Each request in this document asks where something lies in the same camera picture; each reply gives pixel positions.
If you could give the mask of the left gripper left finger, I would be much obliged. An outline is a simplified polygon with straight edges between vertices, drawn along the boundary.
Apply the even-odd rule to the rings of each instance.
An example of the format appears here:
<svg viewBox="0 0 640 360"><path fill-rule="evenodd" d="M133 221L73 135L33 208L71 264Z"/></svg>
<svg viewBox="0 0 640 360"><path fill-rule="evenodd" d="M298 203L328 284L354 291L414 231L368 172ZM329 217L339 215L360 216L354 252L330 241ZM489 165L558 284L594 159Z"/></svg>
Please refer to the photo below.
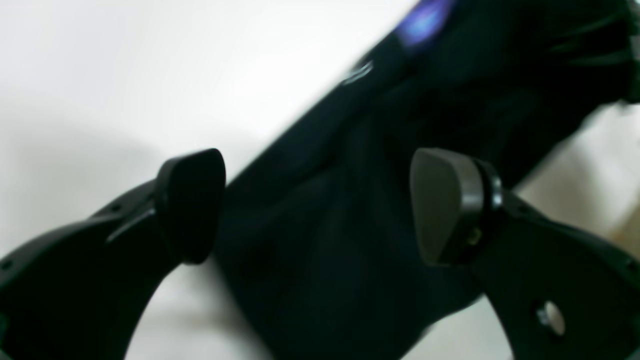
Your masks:
<svg viewBox="0 0 640 360"><path fill-rule="evenodd" d="M174 157L89 218L5 255L1 358L123 360L163 280L209 257L225 189L219 150Z"/></svg>

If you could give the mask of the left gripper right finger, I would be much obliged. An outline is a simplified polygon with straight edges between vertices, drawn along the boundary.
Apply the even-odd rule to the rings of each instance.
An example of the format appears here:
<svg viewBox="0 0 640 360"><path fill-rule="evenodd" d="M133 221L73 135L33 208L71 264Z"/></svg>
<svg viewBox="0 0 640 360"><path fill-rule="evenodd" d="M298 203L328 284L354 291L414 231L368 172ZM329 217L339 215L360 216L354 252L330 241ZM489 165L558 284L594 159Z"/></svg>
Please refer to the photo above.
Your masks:
<svg viewBox="0 0 640 360"><path fill-rule="evenodd" d="M461 153L418 149L410 196L423 261L470 271L516 360L639 358L639 263L626 251L551 221Z"/></svg>

